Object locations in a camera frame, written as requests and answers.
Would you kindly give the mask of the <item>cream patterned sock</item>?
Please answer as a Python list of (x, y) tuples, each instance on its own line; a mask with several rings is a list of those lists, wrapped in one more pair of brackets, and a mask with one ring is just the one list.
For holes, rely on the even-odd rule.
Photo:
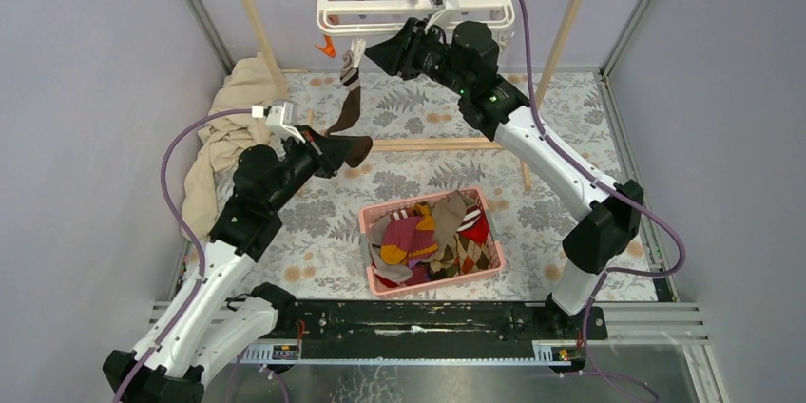
[(494, 267), (493, 255), (486, 245), (455, 234), (428, 264), (428, 275), (432, 280), (458, 278)]

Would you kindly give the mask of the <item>dark brown sock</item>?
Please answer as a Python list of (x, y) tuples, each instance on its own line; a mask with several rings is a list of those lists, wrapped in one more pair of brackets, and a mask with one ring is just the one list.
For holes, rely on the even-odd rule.
[[(354, 66), (355, 54), (348, 49), (342, 55), (340, 82), (347, 90), (347, 96), (342, 103), (340, 114), (336, 122), (325, 130), (324, 136), (330, 137), (352, 128), (361, 115), (361, 85), (359, 68)], [(371, 152), (374, 140), (370, 136), (344, 136), (344, 139), (353, 143), (352, 149), (345, 159), (351, 168), (359, 167)]]

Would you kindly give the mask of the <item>red bear sock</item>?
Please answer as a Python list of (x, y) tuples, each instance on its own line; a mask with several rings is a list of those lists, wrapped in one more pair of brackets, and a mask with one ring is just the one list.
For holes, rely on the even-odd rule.
[(480, 245), (486, 245), (489, 238), (489, 231), (488, 219), (486, 216), (481, 215), (470, 228), (461, 231), (460, 234)]

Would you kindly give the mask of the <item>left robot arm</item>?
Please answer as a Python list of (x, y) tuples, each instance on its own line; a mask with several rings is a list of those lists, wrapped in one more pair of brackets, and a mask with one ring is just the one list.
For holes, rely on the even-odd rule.
[(214, 314), (260, 260), (278, 234), (283, 206), (313, 177), (332, 178), (355, 167), (372, 144), (365, 137), (322, 136), (311, 127), (283, 141), (244, 150), (234, 189), (200, 252), (197, 268), (149, 332), (129, 351), (115, 350), (103, 365), (117, 402), (199, 402), (206, 387), (263, 335), (294, 328), (294, 297), (272, 283), (256, 287), (219, 325)]

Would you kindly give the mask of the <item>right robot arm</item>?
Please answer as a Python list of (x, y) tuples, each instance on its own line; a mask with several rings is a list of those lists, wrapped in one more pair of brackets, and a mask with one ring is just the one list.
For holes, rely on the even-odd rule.
[(447, 37), (410, 18), (364, 55), (390, 76), (424, 75), (458, 94), (469, 126), (526, 163), (565, 204), (577, 224), (562, 241), (568, 262), (547, 298), (545, 324), (554, 336), (572, 336), (601, 274), (638, 234), (643, 189), (598, 170), (535, 117), (529, 98), (499, 74), (499, 46), (481, 22), (463, 22)]

